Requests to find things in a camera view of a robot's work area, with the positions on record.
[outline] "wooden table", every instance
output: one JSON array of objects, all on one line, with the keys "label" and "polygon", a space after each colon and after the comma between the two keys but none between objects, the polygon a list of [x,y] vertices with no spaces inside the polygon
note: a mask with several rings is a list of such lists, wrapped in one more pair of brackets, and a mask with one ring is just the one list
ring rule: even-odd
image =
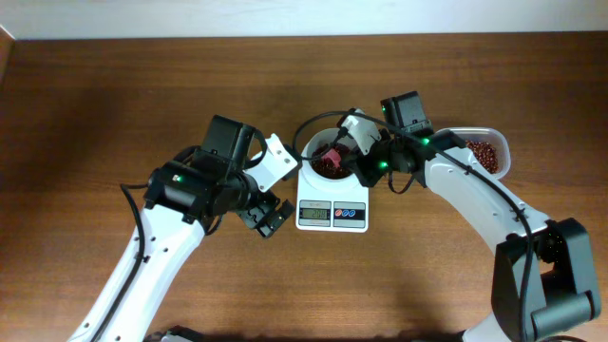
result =
[{"label": "wooden table", "polygon": [[[18,42],[0,94],[2,340],[72,334],[132,233],[118,183],[145,181],[200,143],[214,114],[289,142],[314,114],[360,106],[381,118],[380,100],[414,89],[436,128],[505,134],[504,183],[585,225],[606,307],[608,33]],[[296,181],[275,192],[295,201]],[[290,220],[262,240],[228,216],[181,269],[150,331],[457,332],[489,313],[492,270],[490,250],[450,205],[420,186],[397,197],[383,182],[362,235],[303,232]],[[604,340],[607,317],[570,333]]]}]

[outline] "white bowl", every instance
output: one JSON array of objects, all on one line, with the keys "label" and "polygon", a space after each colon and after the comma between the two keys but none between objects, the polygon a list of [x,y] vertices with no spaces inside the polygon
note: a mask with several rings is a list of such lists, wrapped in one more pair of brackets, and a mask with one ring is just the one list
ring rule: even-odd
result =
[{"label": "white bowl", "polygon": [[464,140],[477,143],[491,143],[496,148],[496,158],[498,160],[498,171],[492,176],[499,180],[509,172],[509,168],[511,168],[511,154],[509,153],[509,145],[506,142],[506,138],[501,132],[493,128],[482,127],[452,127],[444,129],[451,130]]}]

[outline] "red beans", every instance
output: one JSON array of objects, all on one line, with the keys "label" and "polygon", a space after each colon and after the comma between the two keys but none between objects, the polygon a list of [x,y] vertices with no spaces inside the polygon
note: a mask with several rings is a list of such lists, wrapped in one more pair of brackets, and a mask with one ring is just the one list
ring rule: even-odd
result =
[{"label": "red beans", "polygon": [[[319,146],[319,148],[314,151],[313,157],[318,156],[321,152],[325,151],[326,148],[327,144]],[[351,152],[351,150],[342,143],[337,144],[333,149],[342,158],[346,157],[346,155]],[[329,178],[330,180],[341,180],[351,175],[351,171],[343,167],[333,166],[333,162],[330,160],[312,161],[311,166],[313,167],[314,172],[325,178]]]},{"label": "red beans", "polygon": [[498,172],[498,158],[496,148],[489,142],[466,141],[466,147],[470,148],[477,161],[491,174]]}]

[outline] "white wall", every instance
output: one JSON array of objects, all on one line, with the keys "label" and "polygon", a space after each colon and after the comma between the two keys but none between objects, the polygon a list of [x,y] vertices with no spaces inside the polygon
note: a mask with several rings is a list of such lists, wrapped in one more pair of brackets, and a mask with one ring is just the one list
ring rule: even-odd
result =
[{"label": "white wall", "polygon": [[608,29],[608,0],[0,0],[17,39]]}]

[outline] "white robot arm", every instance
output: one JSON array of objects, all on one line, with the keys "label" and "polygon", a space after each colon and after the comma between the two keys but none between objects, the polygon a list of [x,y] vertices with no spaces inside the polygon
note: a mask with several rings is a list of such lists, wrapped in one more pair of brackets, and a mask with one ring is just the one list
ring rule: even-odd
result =
[{"label": "white robot arm", "polygon": [[[178,270],[205,234],[213,232],[205,227],[213,217],[236,212],[249,228],[267,238],[293,212],[288,201],[276,210],[279,199],[269,191],[298,166],[275,134],[262,144],[263,158],[258,154],[256,165],[238,172],[239,161],[246,157],[242,151],[248,149],[255,133],[250,128],[216,117],[199,155],[192,149],[193,154],[178,157],[153,174],[140,213],[144,252],[140,255],[142,237],[136,228],[102,293],[69,342],[142,341]],[[219,134],[219,140],[213,139],[214,134]],[[227,150],[222,150],[226,143]],[[187,166],[184,157],[194,166]],[[217,172],[217,165],[197,165],[213,161],[236,165],[226,168],[227,172]],[[134,277],[125,287],[136,264]]]},{"label": "white robot arm", "polygon": [[[381,124],[394,134],[383,129],[380,141],[365,144],[369,152],[345,158],[341,166],[368,187],[391,172],[410,173],[411,181],[447,200],[495,255],[493,313],[455,340],[541,341],[599,316],[598,278],[582,225],[573,218],[551,220],[490,175],[454,133],[433,134],[417,92],[381,104],[386,122],[360,111],[331,113]],[[541,274],[539,259],[554,263],[553,270]]]}]

